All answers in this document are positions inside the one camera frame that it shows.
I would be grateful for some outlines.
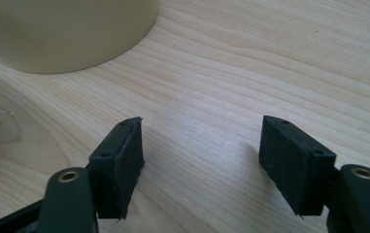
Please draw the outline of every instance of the wooden table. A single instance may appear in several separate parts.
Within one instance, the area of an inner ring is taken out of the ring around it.
[[[0,65],[0,217],[85,166],[113,126],[143,118],[146,165],[126,220],[102,232],[326,232],[258,164],[264,115],[370,166],[370,1],[161,0],[122,56],[62,75]]]

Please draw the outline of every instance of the small hole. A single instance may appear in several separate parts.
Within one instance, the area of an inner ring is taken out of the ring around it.
[[[70,171],[70,172],[67,172],[67,173],[64,173],[63,175],[61,175],[58,178],[58,181],[60,183],[68,183],[68,182],[72,182],[75,179],[77,179],[78,176],[79,176],[79,173],[78,172]]]
[[[357,177],[370,180],[370,171],[363,168],[353,168],[351,169],[352,173]]]
[[[110,157],[111,154],[109,152],[104,152],[102,153],[102,157]]]
[[[315,154],[323,154],[323,150],[314,150]]]

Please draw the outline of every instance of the beige cylindrical object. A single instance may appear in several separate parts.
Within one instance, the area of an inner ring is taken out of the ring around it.
[[[139,43],[157,0],[0,0],[0,63],[55,74],[111,60]]]

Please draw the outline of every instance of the black bracket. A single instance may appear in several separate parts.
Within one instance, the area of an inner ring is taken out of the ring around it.
[[[334,167],[336,154],[294,124],[263,118],[259,162],[294,213],[320,216],[329,209],[327,228],[370,232],[370,168]]]
[[[145,164],[140,117],[115,126],[86,168],[54,174],[45,198],[0,219],[0,232],[98,232],[97,217],[126,218]]]

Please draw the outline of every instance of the light wood surface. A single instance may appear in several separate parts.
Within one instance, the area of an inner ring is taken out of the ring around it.
[[[161,0],[135,48],[80,72],[0,65],[0,217],[44,195],[119,121],[146,165],[127,220],[102,232],[326,232],[258,164],[263,115],[370,166],[370,1]]]

